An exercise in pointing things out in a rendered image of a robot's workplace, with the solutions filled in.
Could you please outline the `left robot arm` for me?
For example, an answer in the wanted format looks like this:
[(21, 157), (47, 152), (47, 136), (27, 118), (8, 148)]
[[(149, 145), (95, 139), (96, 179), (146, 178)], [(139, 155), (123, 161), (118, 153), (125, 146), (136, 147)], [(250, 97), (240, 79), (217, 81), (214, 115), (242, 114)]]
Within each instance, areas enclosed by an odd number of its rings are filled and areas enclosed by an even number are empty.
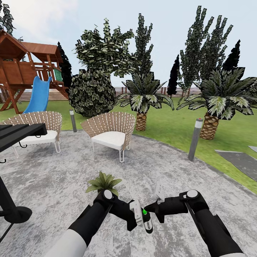
[(127, 230), (131, 232), (137, 225), (142, 227), (146, 222), (142, 218), (142, 211), (138, 200), (126, 203), (108, 189), (102, 190), (93, 201), (93, 206), (88, 204), (82, 210), (76, 221), (43, 257), (83, 257), (91, 238), (108, 213), (126, 220)]

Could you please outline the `insectifuge atomizer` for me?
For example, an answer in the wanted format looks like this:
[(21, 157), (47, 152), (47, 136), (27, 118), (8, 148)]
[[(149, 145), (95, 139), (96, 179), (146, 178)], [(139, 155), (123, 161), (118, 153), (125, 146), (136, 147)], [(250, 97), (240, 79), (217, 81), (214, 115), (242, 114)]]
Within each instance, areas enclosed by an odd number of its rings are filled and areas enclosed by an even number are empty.
[(148, 234), (151, 234), (153, 232), (153, 225), (152, 225), (150, 213), (143, 209), (142, 218), (146, 220), (146, 222), (144, 223), (146, 232)]

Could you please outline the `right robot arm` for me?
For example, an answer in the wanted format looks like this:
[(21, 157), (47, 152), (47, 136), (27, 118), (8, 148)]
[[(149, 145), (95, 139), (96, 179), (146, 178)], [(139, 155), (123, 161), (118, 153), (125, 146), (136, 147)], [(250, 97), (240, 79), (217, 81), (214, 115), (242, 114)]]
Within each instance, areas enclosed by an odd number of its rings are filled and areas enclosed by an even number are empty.
[[(153, 198), (155, 203), (147, 205), (144, 210), (154, 212), (160, 223), (165, 215), (190, 213), (202, 239), (208, 246), (211, 257), (246, 257), (239, 245), (218, 214), (215, 216), (197, 190), (182, 192), (177, 197), (165, 198), (161, 193), (162, 185), (156, 184)], [(186, 195), (186, 198), (183, 196)]]

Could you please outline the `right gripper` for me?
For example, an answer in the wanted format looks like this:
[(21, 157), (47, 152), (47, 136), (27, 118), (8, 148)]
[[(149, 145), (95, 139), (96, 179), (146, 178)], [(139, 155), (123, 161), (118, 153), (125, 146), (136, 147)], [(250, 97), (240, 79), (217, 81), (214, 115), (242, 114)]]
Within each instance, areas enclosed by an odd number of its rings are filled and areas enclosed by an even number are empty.
[(160, 204), (157, 203), (158, 202), (158, 199), (157, 199), (155, 203), (145, 206), (144, 210), (146, 210), (147, 212), (154, 212), (159, 222), (164, 223), (165, 215), (178, 214), (173, 205), (172, 198), (173, 197), (165, 198), (165, 201), (161, 202)]

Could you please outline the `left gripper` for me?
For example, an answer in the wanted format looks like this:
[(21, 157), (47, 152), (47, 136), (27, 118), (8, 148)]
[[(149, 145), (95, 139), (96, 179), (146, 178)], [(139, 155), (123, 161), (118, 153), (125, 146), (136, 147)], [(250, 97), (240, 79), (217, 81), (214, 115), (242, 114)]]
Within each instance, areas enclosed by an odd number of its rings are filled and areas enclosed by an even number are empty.
[[(118, 216), (119, 218), (127, 221), (127, 230), (130, 232), (137, 226), (135, 214), (130, 210), (130, 203), (133, 201), (134, 200), (131, 200), (129, 203), (123, 202), (123, 208)], [(143, 219), (143, 222), (145, 223), (146, 220)]]

